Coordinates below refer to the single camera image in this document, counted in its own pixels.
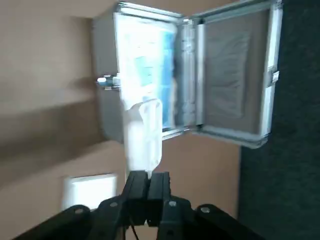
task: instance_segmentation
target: metal frame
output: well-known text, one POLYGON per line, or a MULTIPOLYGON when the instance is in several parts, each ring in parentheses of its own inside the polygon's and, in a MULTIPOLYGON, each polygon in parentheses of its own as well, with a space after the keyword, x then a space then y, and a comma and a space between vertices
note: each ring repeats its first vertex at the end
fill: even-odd
POLYGON ((205 25, 196 26, 196 125, 204 123, 205 25))
POLYGON ((273 111, 273 95, 275 86, 270 85, 270 70, 277 69, 279 39, 281 30, 282 10, 279 1, 274 0, 247 0, 236 2, 221 8, 199 13, 192 16, 195 21, 204 21, 198 24, 197 29, 197 83, 196 83, 196 127, 193 132, 198 135, 205 135, 222 139, 250 148, 258 148, 267 142, 271 128, 271 118, 273 111), (235 18, 247 14, 261 12, 270 9, 267 53, 265 59, 265 70, 263 77, 263 93, 261 101, 261 113, 259 123, 259 134, 252 134, 244 131, 229 128, 214 127, 204 124, 204 52, 205 52, 205 24, 235 18))
MULTIPOLYGON (((179 88, 182 89, 181 101, 178 106, 181 114, 181 122, 177 127, 162 133, 162 139, 166 140, 183 134, 192 129, 196 134, 206 135, 239 145, 256 148, 261 146, 271 129, 273 111, 274 82, 271 79, 277 70, 279 38, 281 30, 282 10, 280 0, 245 0, 235 2, 220 8, 202 12, 183 18, 179 13, 147 7, 143 5, 118 2, 114 9, 113 20, 117 21, 117 15, 134 16, 146 20, 162 21, 181 26, 181 79, 179 88), (220 128, 204 123, 204 57, 205 57, 205 24, 222 21, 251 13, 270 9, 268 29, 268 45, 265 60, 263 92, 260 112, 259 134, 251 134, 236 131, 229 128, 220 128)), ((115 41, 117 45, 117 23, 115 22, 115 41)))
POLYGON ((170 23, 178 23, 183 17, 183 15, 180 13, 123 1, 116 4, 115 10, 117 13, 123 15, 159 20, 170 23))
POLYGON ((275 84, 272 83, 274 75, 279 77, 278 69, 278 55, 280 45, 280 34, 282 25, 282 5, 281 1, 275 2, 270 9, 269 30, 268 30, 268 45, 267 45, 267 59, 264 67, 263 79, 263 101, 261 102, 260 113, 260 135, 266 135, 271 131, 272 112, 274 108, 274 94, 275 84))

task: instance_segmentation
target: case latch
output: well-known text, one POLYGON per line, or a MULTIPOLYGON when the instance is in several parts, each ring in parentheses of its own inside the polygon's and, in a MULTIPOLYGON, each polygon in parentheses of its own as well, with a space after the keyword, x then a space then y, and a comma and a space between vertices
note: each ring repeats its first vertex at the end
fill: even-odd
POLYGON ((268 87, 275 85, 276 82, 279 80, 279 71, 277 70, 277 68, 275 66, 269 67, 268 77, 269 77, 268 87))
POLYGON ((121 87, 121 81, 119 74, 114 75, 103 75, 96 80, 96 84, 104 90, 119 90, 121 87))

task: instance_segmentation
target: silver edge trim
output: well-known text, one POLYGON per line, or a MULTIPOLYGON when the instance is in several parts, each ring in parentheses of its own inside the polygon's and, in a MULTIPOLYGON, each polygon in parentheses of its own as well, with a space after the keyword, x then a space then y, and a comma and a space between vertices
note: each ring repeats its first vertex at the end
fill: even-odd
POLYGON ((192 131, 215 139, 226 140, 249 148, 259 148, 268 140, 268 135, 260 136, 227 128, 204 126, 201 130, 192 131))
POLYGON ((207 24, 207 23, 236 18, 243 15, 253 14, 253 13, 261 12, 264 10, 268 10, 270 9, 271 5, 272 4, 270 1, 264 1, 260 3, 256 3, 254 5, 235 8, 233 10, 227 9, 226 11, 223 11, 223 12, 212 13, 212 15, 204 16, 203 18, 205 23, 207 24))
POLYGON ((237 10, 239 8, 245 8, 245 7, 249 7, 249 6, 252 6, 252 5, 265 3, 265 2, 269 2, 269 4, 271 4, 272 0, 244 0, 244 1, 237 1, 237 2, 233 2, 233 3, 227 4, 227 5, 221 6, 221 7, 216 7, 214 9, 211 9, 211 10, 208 10, 208 11, 196 13, 196 14, 192 15, 192 17, 205 18, 205 17, 211 16, 211 15, 225 13, 227 11, 237 10))
POLYGON ((143 12, 152 13, 152 14, 156 14, 156 15, 162 15, 160 20, 167 19, 167 20, 172 21, 174 19, 181 19, 183 17, 183 15, 180 13, 166 11, 166 10, 153 8, 153 7, 149 7, 149 6, 144 6, 144 5, 139 5, 139 4, 130 3, 130 2, 123 2, 123 1, 116 3, 115 11, 122 13, 122 9, 124 9, 124 8, 141 11, 142 14, 141 15, 139 14, 140 17, 147 17, 148 16, 148 14, 144 15, 143 12))
POLYGON ((270 86, 270 68, 277 70, 283 10, 273 4, 270 11, 267 56, 264 67, 264 93, 260 113, 260 135, 271 131, 275 85, 270 86))
POLYGON ((204 123, 204 61, 205 61, 205 25, 197 25, 197 81, 196 81, 196 124, 204 123))
POLYGON ((180 136, 180 135, 184 134, 185 131, 186 131, 186 129, 184 129, 184 128, 176 128, 173 130, 164 131, 162 133, 162 141, 180 136))

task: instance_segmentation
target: gray carpet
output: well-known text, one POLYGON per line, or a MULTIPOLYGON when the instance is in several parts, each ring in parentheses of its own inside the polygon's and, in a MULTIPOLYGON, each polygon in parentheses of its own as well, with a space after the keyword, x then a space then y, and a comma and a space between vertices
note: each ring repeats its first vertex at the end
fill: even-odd
POLYGON ((238 217, 266 239, 320 239, 320 2, 283 10, 272 133, 242 149, 238 217))

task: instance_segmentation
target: case hinge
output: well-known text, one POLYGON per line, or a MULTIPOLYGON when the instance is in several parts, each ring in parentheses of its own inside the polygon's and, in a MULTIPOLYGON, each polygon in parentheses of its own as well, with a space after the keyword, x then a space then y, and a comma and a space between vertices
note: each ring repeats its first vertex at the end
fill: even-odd
POLYGON ((183 122, 185 126, 190 126, 196 121, 194 21, 185 18, 182 31, 183 82, 185 84, 183 122))

